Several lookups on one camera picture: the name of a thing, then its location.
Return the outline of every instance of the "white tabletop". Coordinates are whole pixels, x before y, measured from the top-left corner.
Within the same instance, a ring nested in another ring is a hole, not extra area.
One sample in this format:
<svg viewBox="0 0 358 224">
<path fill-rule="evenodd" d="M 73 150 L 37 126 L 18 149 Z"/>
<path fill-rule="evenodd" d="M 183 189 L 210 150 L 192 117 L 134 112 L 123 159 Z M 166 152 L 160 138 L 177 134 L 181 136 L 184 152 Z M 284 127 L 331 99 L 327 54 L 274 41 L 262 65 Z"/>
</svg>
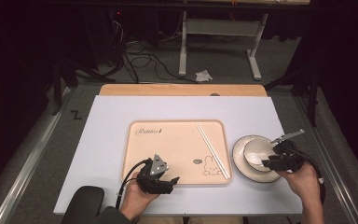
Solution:
<svg viewBox="0 0 358 224">
<path fill-rule="evenodd" d="M 251 96 L 96 96 L 54 213 L 63 214 L 82 186 L 105 191 L 106 206 L 116 204 L 130 124 L 148 119 L 218 119 L 225 126 L 227 148 L 258 134 L 283 134 L 269 97 Z M 218 186 L 175 186 L 145 210 L 146 215 L 287 215 L 300 214 L 301 201 L 280 178 L 257 183 L 233 166 L 233 179 Z"/>
</svg>

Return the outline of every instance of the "beige tray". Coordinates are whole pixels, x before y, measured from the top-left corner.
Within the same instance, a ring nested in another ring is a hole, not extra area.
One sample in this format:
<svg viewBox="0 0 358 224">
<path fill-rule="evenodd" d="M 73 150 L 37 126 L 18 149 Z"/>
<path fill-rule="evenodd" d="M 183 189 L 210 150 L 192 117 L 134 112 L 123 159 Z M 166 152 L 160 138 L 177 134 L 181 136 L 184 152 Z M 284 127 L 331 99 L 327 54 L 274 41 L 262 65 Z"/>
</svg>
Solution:
<svg viewBox="0 0 358 224">
<path fill-rule="evenodd" d="M 227 178 L 213 158 L 197 124 L 227 171 Z M 225 131 L 219 120 L 134 121 L 129 128 L 121 178 L 136 163 L 147 158 L 153 159 L 155 154 L 159 154 L 169 166 L 161 180 L 180 176 L 178 185 L 210 185 L 226 184 L 232 178 Z"/>
</svg>

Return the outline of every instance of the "cartoon figure print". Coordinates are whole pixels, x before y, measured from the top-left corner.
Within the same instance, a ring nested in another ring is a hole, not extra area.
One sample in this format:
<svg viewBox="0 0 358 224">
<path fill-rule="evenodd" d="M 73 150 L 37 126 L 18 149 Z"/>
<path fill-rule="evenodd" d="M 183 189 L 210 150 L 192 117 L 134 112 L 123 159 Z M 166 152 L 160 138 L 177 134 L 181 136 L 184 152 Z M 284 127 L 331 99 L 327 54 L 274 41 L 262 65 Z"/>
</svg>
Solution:
<svg viewBox="0 0 358 224">
<path fill-rule="evenodd" d="M 216 161 L 211 156 L 205 157 L 204 175 L 221 175 L 222 171 L 219 169 Z"/>
</svg>

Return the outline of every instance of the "chopsticks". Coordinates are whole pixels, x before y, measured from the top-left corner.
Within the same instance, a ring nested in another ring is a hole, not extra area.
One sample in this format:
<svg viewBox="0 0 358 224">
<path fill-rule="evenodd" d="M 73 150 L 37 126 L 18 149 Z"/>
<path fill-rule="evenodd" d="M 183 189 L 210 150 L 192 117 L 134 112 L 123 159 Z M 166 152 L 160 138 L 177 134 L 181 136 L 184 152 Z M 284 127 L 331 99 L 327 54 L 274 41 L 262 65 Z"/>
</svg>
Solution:
<svg viewBox="0 0 358 224">
<path fill-rule="evenodd" d="M 225 179 L 229 179 L 229 175 L 227 173 L 227 170 L 225 169 L 225 167 L 223 166 L 223 163 L 220 161 L 219 157 L 217 156 L 216 152 L 214 151 L 211 143 L 208 140 L 208 137 L 205 135 L 204 131 L 202 130 L 202 128 L 200 127 L 200 125 L 198 123 L 196 123 L 197 129 L 199 130 L 206 146 L 208 147 L 209 151 L 211 152 L 214 160 L 216 161 L 217 165 L 219 166 L 220 170 L 223 173 L 223 176 L 225 177 Z"/>
</svg>

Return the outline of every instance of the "plate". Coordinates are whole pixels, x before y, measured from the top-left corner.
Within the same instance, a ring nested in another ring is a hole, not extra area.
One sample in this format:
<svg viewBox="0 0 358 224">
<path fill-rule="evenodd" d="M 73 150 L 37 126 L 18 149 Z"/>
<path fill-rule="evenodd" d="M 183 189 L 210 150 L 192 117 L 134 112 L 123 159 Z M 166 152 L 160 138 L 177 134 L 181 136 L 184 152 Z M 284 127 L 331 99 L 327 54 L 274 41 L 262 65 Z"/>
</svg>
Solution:
<svg viewBox="0 0 358 224">
<path fill-rule="evenodd" d="M 279 179 L 281 176 L 278 175 L 275 171 L 259 171 L 256 170 L 252 165 L 244 158 L 244 150 L 246 146 L 254 140 L 261 140 L 265 141 L 267 143 L 270 143 L 270 140 L 266 137 L 259 136 L 259 135 L 247 135 L 242 138 L 240 138 L 234 145 L 234 148 L 232 148 L 232 157 L 234 160 L 235 165 L 237 166 L 238 170 L 248 177 L 249 179 L 252 179 L 256 182 L 260 183 L 268 183 L 273 182 L 277 179 Z"/>
</svg>

